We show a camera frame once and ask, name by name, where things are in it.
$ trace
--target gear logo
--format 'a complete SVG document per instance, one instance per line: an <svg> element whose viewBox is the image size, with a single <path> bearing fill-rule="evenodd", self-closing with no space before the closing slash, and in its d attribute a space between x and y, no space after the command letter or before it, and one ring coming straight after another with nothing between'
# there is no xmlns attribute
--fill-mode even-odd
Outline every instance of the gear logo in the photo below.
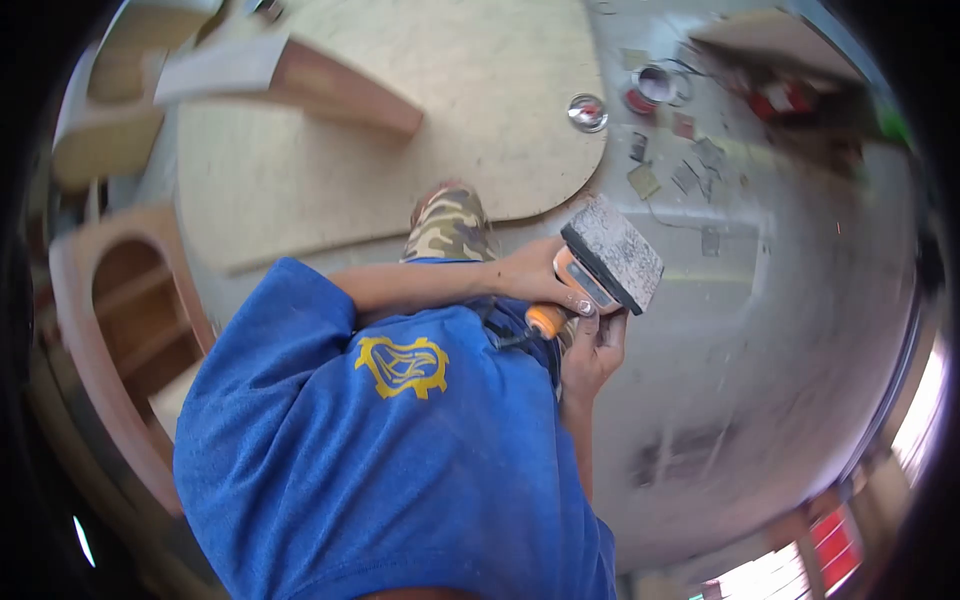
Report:
<svg viewBox="0 0 960 600"><path fill-rule="evenodd" d="M426 338L418 338L410 345L394 344L387 337L361 338L360 356L353 363L354 370L366 366L376 380L380 397L398 396L412 388L421 400L433 388L446 391L446 352Z"/></svg>

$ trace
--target metal lid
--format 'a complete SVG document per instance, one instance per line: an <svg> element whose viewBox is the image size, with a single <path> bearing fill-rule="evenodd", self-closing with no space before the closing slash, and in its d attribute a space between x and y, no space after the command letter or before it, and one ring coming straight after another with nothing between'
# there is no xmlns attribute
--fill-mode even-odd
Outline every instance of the metal lid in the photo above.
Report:
<svg viewBox="0 0 960 600"><path fill-rule="evenodd" d="M566 110L573 127L581 132L594 133L607 127L607 109L593 94L578 94Z"/></svg>

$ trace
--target wooden board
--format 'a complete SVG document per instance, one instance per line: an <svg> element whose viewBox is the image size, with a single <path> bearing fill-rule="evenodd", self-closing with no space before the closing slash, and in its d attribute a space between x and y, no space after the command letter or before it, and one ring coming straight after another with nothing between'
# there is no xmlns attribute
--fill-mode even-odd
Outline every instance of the wooden board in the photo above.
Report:
<svg viewBox="0 0 960 600"><path fill-rule="evenodd" d="M97 102L139 98L145 52L174 51L213 17L223 0L125 0L100 42L87 95Z"/></svg>
<svg viewBox="0 0 960 600"><path fill-rule="evenodd" d="M853 82L863 77L840 52L800 17L778 9L741 12L689 33L691 39L733 50L789 59Z"/></svg>
<svg viewBox="0 0 960 600"><path fill-rule="evenodd" d="M575 194L603 154L606 131L579 132L566 115L576 94L604 95L579 0L316 0L276 27L426 116L404 142L288 108L181 105L180 222L215 269L402 233L416 200L450 177L475 185L492 219L530 217Z"/></svg>
<svg viewBox="0 0 960 600"><path fill-rule="evenodd" d="M70 77L54 133L54 178L66 191L86 190L110 175L136 173L147 165L163 109L154 91L163 52L141 57L143 94L131 102L104 104L86 95L95 49L84 52Z"/></svg>
<svg viewBox="0 0 960 600"><path fill-rule="evenodd" d="M213 97L300 108L405 136L423 121L423 113L394 92L288 34L227 41L168 62L154 103Z"/></svg>

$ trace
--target paint can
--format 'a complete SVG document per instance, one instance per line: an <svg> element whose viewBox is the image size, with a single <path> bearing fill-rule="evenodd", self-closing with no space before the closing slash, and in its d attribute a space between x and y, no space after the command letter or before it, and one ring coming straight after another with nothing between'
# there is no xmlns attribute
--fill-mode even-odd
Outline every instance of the paint can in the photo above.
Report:
<svg viewBox="0 0 960 600"><path fill-rule="evenodd" d="M677 87L670 72L648 64L630 74L630 82L623 90L623 102L637 114L650 114L676 95Z"/></svg>

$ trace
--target concrete floor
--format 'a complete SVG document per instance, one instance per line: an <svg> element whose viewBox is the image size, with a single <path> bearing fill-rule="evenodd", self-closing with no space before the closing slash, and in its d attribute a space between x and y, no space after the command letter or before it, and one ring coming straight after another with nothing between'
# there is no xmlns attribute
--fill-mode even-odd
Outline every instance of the concrete floor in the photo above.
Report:
<svg viewBox="0 0 960 600"><path fill-rule="evenodd" d="M682 112L696 119L697 138L726 151L708 203L671 181L693 159L692 142L669 129L671 110L643 119L618 100L628 76L621 48L674 57L684 32L717 12L766 6L590 4L610 139L588 187L627 214L666 265L649 312L631 319L626 363L596 403L594 508L616 535L619 572L722 548L828 485L863 435L906 329L913 192L902 151L868 145L861 176L841 178L766 131L741 100L695 78ZM174 113L136 192L142 200L175 193L175 123ZM650 203L626 179L636 167L633 132L649 136L662 184ZM498 225L502 251L558 232L577 208ZM716 252L703 228L715 230ZM394 261L402 245L396 237L303 260L329 273ZM190 267L218 326L265 273L224 277L193 256Z"/></svg>

